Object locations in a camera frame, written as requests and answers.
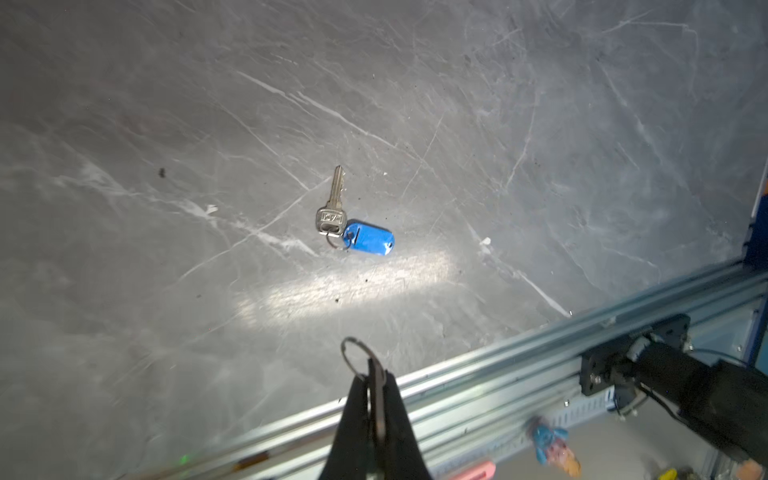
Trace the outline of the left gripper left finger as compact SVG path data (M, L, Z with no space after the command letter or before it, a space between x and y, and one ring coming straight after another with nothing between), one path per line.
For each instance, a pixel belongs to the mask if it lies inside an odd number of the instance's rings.
M365 480L375 470L370 377L355 377L321 480Z

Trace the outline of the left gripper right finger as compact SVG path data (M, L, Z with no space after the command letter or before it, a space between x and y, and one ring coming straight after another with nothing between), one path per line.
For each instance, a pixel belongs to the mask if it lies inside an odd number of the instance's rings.
M376 465L380 479L433 479L397 381L389 371L384 372L384 380L376 386Z

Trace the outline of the blue key fob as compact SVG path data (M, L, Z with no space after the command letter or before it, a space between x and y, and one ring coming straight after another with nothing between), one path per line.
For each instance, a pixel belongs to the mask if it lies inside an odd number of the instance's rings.
M379 256L388 255L395 246L394 234L382 227L364 222L350 222L342 235L346 249Z

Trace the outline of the silver house key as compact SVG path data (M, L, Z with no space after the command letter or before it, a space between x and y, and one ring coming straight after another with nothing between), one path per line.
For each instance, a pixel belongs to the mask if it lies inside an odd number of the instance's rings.
M335 167L329 199L325 206L316 212L315 226L320 234L339 238L347 225L347 214L342 207L341 195L344 186L344 169Z

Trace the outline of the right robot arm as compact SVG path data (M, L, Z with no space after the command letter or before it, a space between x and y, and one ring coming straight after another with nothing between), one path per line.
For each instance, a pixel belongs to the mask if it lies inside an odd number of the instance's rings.
M734 460L767 465L767 376L720 360L705 364L641 337L627 352L634 378L677 407L679 421Z

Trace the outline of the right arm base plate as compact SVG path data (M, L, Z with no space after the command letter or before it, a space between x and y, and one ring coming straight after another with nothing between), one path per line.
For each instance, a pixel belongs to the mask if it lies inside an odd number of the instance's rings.
M624 382L635 362L630 350L638 340L661 342L682 351L690 323L689 315L675 314L587 350L581 355L581 393L592 396Z

